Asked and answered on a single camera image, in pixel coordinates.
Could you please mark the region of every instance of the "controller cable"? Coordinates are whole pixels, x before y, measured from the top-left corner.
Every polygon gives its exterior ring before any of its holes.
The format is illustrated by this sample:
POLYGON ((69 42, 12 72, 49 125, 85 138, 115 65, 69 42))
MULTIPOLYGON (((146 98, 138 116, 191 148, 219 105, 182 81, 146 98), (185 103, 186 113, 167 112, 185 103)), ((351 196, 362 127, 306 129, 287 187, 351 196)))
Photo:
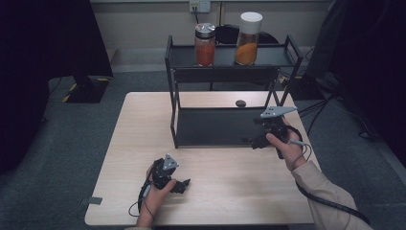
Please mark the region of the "controller cable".
MULTIPOLYGON (((157 161, 155 161, 155 162, 153 163, 153 166, 152 166, 151 170, 150 170, 149 173, 148 173, 147 179, 146 179, 146 181, 144 182, 143 187, 141 187, 141 192, 140 192, 140 194, 139 194, 139 196, 138 196, 138 201, 135 202, 135 203, 133 203, 133 204, 129 207, 129 209, 128 209, 129 215, 132 216, 132 217, 134 217, 134 218, 137 218, 137 217, 139 217, 140 215, 133 215, 133 214, 131 214, 131 209, 132 209, 132 207, 134 207, 136 204, 138 204, 138 212, 141 212, 141 205, 142 205, 142 202, 143 202, 143 200, 147 197, 147 195, 148 195, 148 193, 149 193, 149 190, 150 190, 150 188, 151 188, 151 185, 154 184, 154 181, 150 181, 149 178, 150 178, 150 176, 152 175, 152 170, 155 168, 155 164, 157 164, 157 161)), ((149 208, 148 208, 146 202, 145 202, 145 205, 146 205, 146 208, 147 208, 149 214, 152 216, 152 220, 154 220, 154 219, 155 219, 155 216, 154 216, 154 215, 152 214, 152 212, 149 210, 149 208)))
MULTIPOLYGON (((305 155, 308 149, 310 149, 310 154, 308 155, 308 157, 307 157, 307 159, 306 159, 306 161, 307 161, 308 158, 310 157, 311 153, 312 153, 312 148, 311 148, 311 146, 310 146, 309 144, 305 144, 305 143, 303 142, 302 135, 300 134, 299 130, 297 130, 296 128, 294 128, 294 127, 292 127, 292 126, 287 126, 287 128, 293 130, 296 134, 298 134, 299 139, 300 139, 299 141, 298 141, 298 140, 295 140, 295 139, 289 139, 289 142, 304 147, 304 152, 303 152, 303 154, 302 154, 301 156, 299 156, 296 160, 294 160, 293 165, 295 165, 295 162, 296 162, 298 159, 300 159, 303 155, 305 155)), ((333 201, 329 201, 329 200, 326 200, 326 199, 317 197, 317 196, 315 196, 315 195, 312 195, 312 194, 308 193, 303 187, 301 187, 301 186, 298 184, 298 182, 296 182, 296 186, 298 187, 299 191, 300 191, 304 196, 306 196, 308 199, 313 200, 314 202, 317 202, 317 203, 326 205, 326 206, 328 206, 328 207, 331 207, 331 208, 334 208, 334 209, 343 211, 343 212, 348 213, 348 214, 350 214, 350 215, 353 215, 353 216, 355 216, 355 217, 357 217, 357 218, 359 218, 359 219, 362 219, 362 220, 363 220, 364 222, 366 222, 368 225, 371 225, 370 220, 369 220, 364 214, 362 214, 361 212, 359 212, 359 211, 357 211, 357 210, 355 210, 355 209, 352 209, 352 208, 350 208, 350 207, 348 207, 348 206, 345 206, 345 205, 342 205, 342 204, 339 204, 339 203, 336 203, 336 202, 333 202, 333 201)))

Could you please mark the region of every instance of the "electrical outlet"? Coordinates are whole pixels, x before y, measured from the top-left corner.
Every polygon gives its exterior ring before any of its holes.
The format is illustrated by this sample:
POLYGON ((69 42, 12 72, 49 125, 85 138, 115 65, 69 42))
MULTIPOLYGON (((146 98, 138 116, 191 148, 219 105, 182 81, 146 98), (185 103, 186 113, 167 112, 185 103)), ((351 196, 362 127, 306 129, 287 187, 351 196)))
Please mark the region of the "electrical outlet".
POLYGON ((195 8, 196 12, 199 12, 200 1, 189 1, 189 12, 194 12, 193 8, 195 8))
POLYGON ((209 0, 193 0, 189 1, 189 12, 210 12, 210 1, 209 0))
POLYGON ((199 12, 210 12, 210 1, 200 1, 199 12))

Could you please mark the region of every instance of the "tan sleeve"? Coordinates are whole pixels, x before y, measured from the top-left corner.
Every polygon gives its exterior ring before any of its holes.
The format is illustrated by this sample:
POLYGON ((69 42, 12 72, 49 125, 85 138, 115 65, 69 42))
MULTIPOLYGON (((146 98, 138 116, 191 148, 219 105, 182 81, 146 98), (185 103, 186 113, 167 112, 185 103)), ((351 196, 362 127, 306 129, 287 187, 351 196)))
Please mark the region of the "tan sleeve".
MULTIPOLYGON (((356 210, 352 196, 332 184, 312 161, 292 171, 300 186, 314 196, 333 201, 356 210)), ((371 229, 362 219, 326 205, 308 201, 317 229, 371 229)))

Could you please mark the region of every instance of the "white wall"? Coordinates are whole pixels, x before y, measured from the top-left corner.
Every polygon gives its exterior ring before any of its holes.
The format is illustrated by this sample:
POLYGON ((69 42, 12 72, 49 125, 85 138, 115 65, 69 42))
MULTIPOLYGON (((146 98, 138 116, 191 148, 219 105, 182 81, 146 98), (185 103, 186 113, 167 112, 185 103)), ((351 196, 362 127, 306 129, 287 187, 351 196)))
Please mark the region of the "white wall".
MULTIPOLYGON (((262 30, 283 42, 291 34, 299 46, 314 45, 331 1, 212 2, 199 22, 235 24, 243 12, 263 15, 262 30)), ((108 49, 165 48, 168 36, 175 44, 193 44, 194 15, 188 2, 92 3, 108 49)))

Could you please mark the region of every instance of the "human hand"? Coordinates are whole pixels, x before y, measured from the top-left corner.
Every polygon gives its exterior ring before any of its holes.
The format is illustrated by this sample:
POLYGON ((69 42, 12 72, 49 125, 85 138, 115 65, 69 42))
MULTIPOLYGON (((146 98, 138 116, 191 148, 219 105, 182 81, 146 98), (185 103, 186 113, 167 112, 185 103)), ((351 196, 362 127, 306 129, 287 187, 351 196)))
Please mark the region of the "human hand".
MULTIPOLYGON (((287 125, 290 126, 290 124, 283 118, 283 122, 287 125)), ((282 153, 282 156, 284 158, 284 161, 286 163, 286 167, 290 170, 293 171, 302 164, 305 163, 305 157, 303 156, 303 151, 301 146, 291 143, 290 141, 287 143, 282 142, 280 139, 278 139, 275 135, 272 133, 267 133, 266 134, 266 139, 277 149, 279 149, 282 153)), ((288 129, 287 130, 287 139, 294 139, 294 140, 299 140, 298 134, 296 134, 294 131, 288 129)))
MULTIPOLYGON (((153 164, 147 170, 147 176, 152 169, 153 164)), ((158 213, 159 208, 164 202, 167 194, 172 190, 176 184, 176 179, 172 179, 162 190, 157 189, 153 184, 150 185, 149 193, 142 201, 140 216, 137 219, 137 227, 150 228, 152 226, 153 219, 158 213)))

